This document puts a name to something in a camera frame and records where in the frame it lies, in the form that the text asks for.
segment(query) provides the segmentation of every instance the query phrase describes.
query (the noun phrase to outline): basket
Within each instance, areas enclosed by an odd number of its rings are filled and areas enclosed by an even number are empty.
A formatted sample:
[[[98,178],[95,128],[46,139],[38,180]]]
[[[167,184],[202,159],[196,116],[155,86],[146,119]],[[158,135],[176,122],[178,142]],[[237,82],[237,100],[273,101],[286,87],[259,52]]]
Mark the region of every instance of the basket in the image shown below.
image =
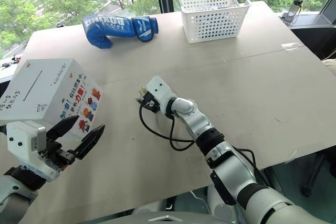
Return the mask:
[[[178,0],[189,43],[236,37],[250,0]]]

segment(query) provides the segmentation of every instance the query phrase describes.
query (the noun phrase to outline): white cardboard box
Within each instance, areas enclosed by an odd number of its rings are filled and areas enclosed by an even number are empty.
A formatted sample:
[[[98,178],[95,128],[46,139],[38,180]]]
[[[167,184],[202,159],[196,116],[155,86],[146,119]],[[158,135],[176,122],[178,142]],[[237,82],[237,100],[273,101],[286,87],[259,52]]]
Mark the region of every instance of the white cardboard box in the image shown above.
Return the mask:
[[[92,130],[101,89],[74,59],[27,60],[0,98],[0,123],[33,120],[52,128],[79,115],[64,140],[81,140]]]

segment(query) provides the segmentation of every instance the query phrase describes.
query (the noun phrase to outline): beige tabletop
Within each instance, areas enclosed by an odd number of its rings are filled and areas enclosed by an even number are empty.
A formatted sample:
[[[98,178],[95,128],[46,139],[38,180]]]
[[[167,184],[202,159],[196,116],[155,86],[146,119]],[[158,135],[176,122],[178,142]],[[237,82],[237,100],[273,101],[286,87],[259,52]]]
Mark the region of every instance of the beige tabletop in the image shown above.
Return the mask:
[[[180,13],[156,17],[151,42],[113,38],[104,50],[87,42],[81,25],[33,33],[22,61],[75,58],[103,89],[95,124],[106,129],[84,160],[39,190],[21,223],[86,221],[211,183],[197,146],[175,152],[139,120],[135,98],[157,74],[196,100],[228,141],[251,148],[259,168],[336,143],[335,76],[264,2],[253,3],[238,37],[196,44],[187,43]],[[144,111],[144,119],[168,134],[164,116]],[[175,136],[188,138],[181,123]],[[17,161],[1,141],[3,173]]]

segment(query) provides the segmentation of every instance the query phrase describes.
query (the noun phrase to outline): blue boxing glove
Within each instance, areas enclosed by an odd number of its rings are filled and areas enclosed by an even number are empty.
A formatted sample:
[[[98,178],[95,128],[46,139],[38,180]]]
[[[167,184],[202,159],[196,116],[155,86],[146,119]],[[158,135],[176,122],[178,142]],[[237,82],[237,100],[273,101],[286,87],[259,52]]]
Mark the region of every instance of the blue boxing glove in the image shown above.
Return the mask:
[[[99,48],[110,48],[112,41],[107,37],[134,37],[147,42],[159,32],[156,18],[149,16],[132,19],[118,16],[90,14],[82,20],[83,28],[89,42]]]

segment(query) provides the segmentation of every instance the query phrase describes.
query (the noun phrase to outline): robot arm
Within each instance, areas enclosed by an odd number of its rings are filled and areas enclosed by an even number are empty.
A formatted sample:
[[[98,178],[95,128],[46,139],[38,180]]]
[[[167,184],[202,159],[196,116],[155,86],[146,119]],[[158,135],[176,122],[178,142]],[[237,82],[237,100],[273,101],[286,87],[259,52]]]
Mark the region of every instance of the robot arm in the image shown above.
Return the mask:
[[[158,76],[145,86],[144,103],[151,110],[182,120],[213,172],[211,179],[223,201],[237,204],[248,224],[323,224],[301,207],[267,186],[258,184],[254,168],[199,111],[197,103],[178,98]]]
[[[16,121],[0,126],[7,135],[7,148],[20,161],[20,166],[0,176],[0,223],[19,223],[37,190],[45,182],[55,180],[75,158],[83,159],[103,134],[104,125],[92,130],[75,150],[64,151],[57,138],[66,134],[79,116],[70,116],[46,132],[33,121]]]

